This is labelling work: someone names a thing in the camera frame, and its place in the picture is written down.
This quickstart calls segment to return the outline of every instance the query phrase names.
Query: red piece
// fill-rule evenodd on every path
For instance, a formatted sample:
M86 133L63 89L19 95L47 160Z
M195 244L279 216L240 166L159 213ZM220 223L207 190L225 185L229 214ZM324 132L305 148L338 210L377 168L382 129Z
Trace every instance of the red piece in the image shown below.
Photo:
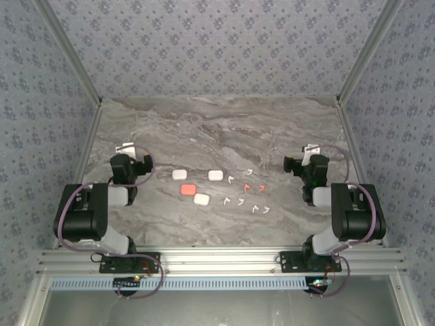
M181 194L183 196L195 196L196 186L190 184L181 185Z

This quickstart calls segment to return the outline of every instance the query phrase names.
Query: patterned wallpaper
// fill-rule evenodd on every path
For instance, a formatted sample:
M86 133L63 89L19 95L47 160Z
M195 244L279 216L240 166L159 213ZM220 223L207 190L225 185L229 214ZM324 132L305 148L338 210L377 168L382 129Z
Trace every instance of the patterned wallpaper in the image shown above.
M385 0L50 0L102 97L337 94Z
M93 113L31 0L0 1L0 325L14 325Z
M347 103L388 238L435 325L435 3L406 0Z

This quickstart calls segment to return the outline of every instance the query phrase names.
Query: aluminum rail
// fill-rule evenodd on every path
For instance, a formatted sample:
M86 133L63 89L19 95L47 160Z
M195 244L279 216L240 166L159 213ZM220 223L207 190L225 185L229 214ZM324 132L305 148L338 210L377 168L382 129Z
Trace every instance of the aluminum rail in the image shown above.
M138 251L161 253L167 277L171 276L310 276L319 273L283 274L280 251L300 251L301 247L179 247L143 246ZM378 245L360 245L342 252L348 259L352 275L407 274L400 249ZM37 265L42 276L128 276L133 274L99 274L99 264L92 263L90 254L66 249L43 251ZM345 275L346 268L337 273Z

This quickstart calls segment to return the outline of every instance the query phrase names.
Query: marble surface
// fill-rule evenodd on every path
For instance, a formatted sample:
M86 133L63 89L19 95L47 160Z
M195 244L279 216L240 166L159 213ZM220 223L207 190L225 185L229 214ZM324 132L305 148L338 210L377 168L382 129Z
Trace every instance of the marble surface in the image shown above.
M284 173L282 164L285 155L301 158L308 143L331 143L349 153L332 97L105 99L102 110L85 181L106 182L114 148L125 142L147 147L157 163L132 206L109 209L110 224L136 243L299 245L330 225L330 211L307 206L302 181ZM322 153L331 158L328 180L341 182L343 157L333 149ZM172 180L178 168L188 171L186 181ZM222 169L224 180L208 181L211 169ZM350 179L356 180L352 164ZM183 183L210 195L209 206L182 196ZM244 194L246 183L251 189ZM266 189L259 192L262 184ZM231 199L226 206L225 197ZM252 214L254 205L260 210ZM269 213L262 214L264 206Z

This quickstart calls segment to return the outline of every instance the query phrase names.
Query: cable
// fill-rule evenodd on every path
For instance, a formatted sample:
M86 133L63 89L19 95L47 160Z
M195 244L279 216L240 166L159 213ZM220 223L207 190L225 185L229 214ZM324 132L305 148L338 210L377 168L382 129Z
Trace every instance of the cable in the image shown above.
M357 187L359 190L361 190L361 192L366 195L367 199L368 199L368 203L370 204L370 209L372 211L372 222L370 225L370 229L368 230L367 234L365 237L363 237L360 240L356 240L356 241L350 241L345 243L343 246L340 246L339 248L336 248L333 251L333 254L337 254L340 251L343 251L347 248L349 248L350 246L353 245L358 245L360 243L366 242L368 239L371 238L371 236L373 235L373 232L375 231L375 227L376 227L376 207L375 207L375 202L373 201L372 196L368 193L368 191L366 190L366 188L364 188L362 185L359 185L357 183L354 182L347 182L348 185L353 185L355 187Z
M151 276L150 265L148 265L148 262L146 260L141 260L139 263L146 266L146 268L147 268L147 274L148 274L148 276Z
M281 259L278 261L279 258L279 254L275 256L275 258L273 260L275 260L275 263L277 264L281 264Z
M156 287L154 290L152 290L152 291L150 291L150 292L148 292L148 293L145 293L145 294L143 294L143 295L136 295L136 296L132 296L132 297L125 297L125 296L123 296L123 295L120 295L120 298L122 298L122 299L128 299L128 300L137 300L137 299L143 299L143 298L145 298L145 297L149 297L149 296L155 294L155 293L159 290L159 288L161 288L161 286L163 285L163 280L164 280L164 270L163 270L162 264L161 264L157 259L155 259L154 257L151 257L151 256L149 256L149 255L145 255L145 254L142 254L142 253L135 253L135 254L129 254L129 253L127 253L127 254L119 254L119 253L110 253L109 251L105 251L105 250L102 250L102 249L84 249L84 248L75 248L75 247L70 246L69 244L67 244L67 243L65 242L64 238L62 237L63 223L64 223L64 221L65 221L65 217L67 216L68 208L71 206L71 203L73 202L73 200L75 199L75 197L77 196L77 194L78 194L79 192L81 192L84 188L86 188L86 187L88 187L88 186L90 186L90 185L92 185L91 182L87 182L87 183L82 184L82 185L79 186L79 187L78 187L78 188L77 188L77 189L76 189L76 190L71 194L71 196L68 198L68 201L67 201L67 203L65 204L65 207L64 207L63 210L62 210L62 214L60 214L59 224L58 224L58 227L57 227L57 238L59 239L59 242L60 242L60 243L61 243L65 248L67 248L67 249L69 249L69 250L71 250L71 251L78 252L78 253L100 253L100 254L102 254L102 255L115 256L115 257L125 257L125 258L140 257L140 258L146 258L146 259L149 259L149 260L153 261L153 262L156 263L157 266L160 268L160 281L159 281L159 283L157 284L157 287Z
M148 180L150 180L151 177L152 177L152 175L154 174L154 171L156 170L156 163L155 163L155 161L154 161L154 159L153 159L153 157L152 157L150 151L148 151L145 147L143 147L143 146L138 146L138 145L125 145L125 146L119 147L119 148L118 148L118 151L119 151L120 149L129 148L129 147L139 148L139 149L142 149L143 151L145 151L145 153L148 153L148 155L149 155L150 158L151 158L151 162L152 162L152 169L151 169L151 172L148 174L148 176L147 176L144 180L142 180L142 181L140 181L140 182L138 182L138 183L135 183L134 185L109 185L110 187L125 187L125 188L134 188L134 187L139 187L140 185L143 185L145 182L147 182Z
M102 253L93 253L93 254L90 256L90 260L91 260L92 263L101 263L101 260L102 260L102 259L100 259L100 260L94 260L94 259L92 258L94 255L100 255L100 257L103 258L103 254L102 254Z
M326 264L325 268L326 268L326 273L325 273L325 276L324 276L324 280L328 279L328 269L329 269L329 270L331 270L334 273L334 276L332 277L332 282L334 282L335 281L335 270L334 270L334 268L330 264Z
M343 284L336 291L334 291L332 293L327 293L327 294L324 294L324 292L320 291L319 289L316 289L315 287L309 287L311 290L316 291L316 292L319 293L319 294L313 294L313 295L315 295L317 297L333 297L333 296L341 293L345 289L345 287L347 286L347 283L349 282L349 278L351 276L351 268L349 266L349 262L347 261L347 259L344 258L343 256L338 256L338 255L335 256L335 257L332 256L332 258L333 259L337 259L337 258L338 259L342 259L346 263L347 274L346 274L345 281L343 282Z
M322 144L322 145L312 146L310 148L307 148L307 150L309 150L309 149L317 149L317 148L321 148L321 147L335 148L337 151L339 151L345 157L345 161L346 161L346 177L345 177L345 181L344 182L347 182L347 180L349 180L349 173L350 173L351 167L350 167L349 158L347 158L346 152L343 151L340 147L338 147L336 145L333 145L333 144Z

